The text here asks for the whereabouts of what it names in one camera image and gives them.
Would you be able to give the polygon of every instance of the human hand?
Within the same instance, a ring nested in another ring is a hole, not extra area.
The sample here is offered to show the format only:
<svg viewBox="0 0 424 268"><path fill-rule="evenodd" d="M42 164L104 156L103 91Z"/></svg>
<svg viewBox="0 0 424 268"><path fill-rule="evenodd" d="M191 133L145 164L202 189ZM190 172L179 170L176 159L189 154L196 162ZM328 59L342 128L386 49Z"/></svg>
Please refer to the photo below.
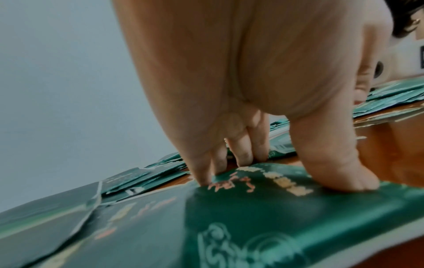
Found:
<svg viewBox="0 0 424 268"><path fill-rule="evenodd" d="M361 100L355 89L369 90L390 13L388 22L387 13L364 17L361 0L116 0L115 8L153 111L200 184L211 167L226 169L224 139L239 166L265 161L271 113L290 120L315 180L378 187L358 158L352 104Z"/></svg>

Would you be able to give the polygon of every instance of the black object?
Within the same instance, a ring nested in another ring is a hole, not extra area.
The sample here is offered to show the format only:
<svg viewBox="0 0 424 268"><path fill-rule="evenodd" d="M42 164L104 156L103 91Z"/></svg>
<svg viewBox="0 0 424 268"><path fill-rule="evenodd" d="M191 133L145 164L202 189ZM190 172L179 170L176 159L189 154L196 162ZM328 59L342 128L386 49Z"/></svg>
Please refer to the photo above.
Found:
<svg viewBox="0 0 424 268"><path fill-rule="evenodd" d="M402 38L412 33L419 20L413 20L411 15L424 7L424 0L385 0L393 17L392 35Z"/></svg>

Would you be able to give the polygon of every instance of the wooden table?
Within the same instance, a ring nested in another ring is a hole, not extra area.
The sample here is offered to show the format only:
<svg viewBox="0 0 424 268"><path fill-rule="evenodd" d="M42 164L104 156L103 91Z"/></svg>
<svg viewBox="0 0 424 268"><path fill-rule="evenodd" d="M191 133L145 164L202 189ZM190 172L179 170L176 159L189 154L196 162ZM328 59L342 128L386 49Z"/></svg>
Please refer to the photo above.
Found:
<svg viewBox="0 0 424 268"><path fill-rule="evenodd" d="M397 121L356 128L357 148L362 163L381 180L424 187L424 102L387 109L360 117L355 123L364 122L376 114L422 107L422 113ZM297 156L269 162L301 166ZM230 162L228 169L236 168ZM174 180L163 187L188 182L188 176ZM424 268L424 237L386 249L355 268Z"/></svg>

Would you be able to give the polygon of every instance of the table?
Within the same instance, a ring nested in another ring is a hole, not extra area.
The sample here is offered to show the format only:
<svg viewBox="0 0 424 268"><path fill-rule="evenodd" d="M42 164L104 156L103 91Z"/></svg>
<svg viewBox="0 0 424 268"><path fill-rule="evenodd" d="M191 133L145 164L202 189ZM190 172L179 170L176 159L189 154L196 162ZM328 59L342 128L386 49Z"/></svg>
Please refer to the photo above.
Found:
<svg viewBox="0 0 424 268"><path fill-rule="evenodd" d="M380 111L355 119L355 123L364 122L376 114L423 107L413 117L405 115L399 120L356 128L358 151L362 163L372 170L381 180L424 187L424 102L416 102ZM301 166L297 156L269 162ZM236 168L235 162L229 162L228 170ZM181 177L164 186L183 184L189 176ZM386 249L355 268L423 268L424 237Z"/></svg>

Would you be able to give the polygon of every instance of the blue-gray wall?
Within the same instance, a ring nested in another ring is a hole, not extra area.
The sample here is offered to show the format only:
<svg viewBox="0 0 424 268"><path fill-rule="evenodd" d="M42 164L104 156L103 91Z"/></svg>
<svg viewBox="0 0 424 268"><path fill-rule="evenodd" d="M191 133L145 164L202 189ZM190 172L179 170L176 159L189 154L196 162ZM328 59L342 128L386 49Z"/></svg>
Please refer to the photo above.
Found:
<svg viewBox="0 0 424 268"><path fill-rule="evenodd" d="M108 0L0 0L0 211L173 151Z"/></svg>

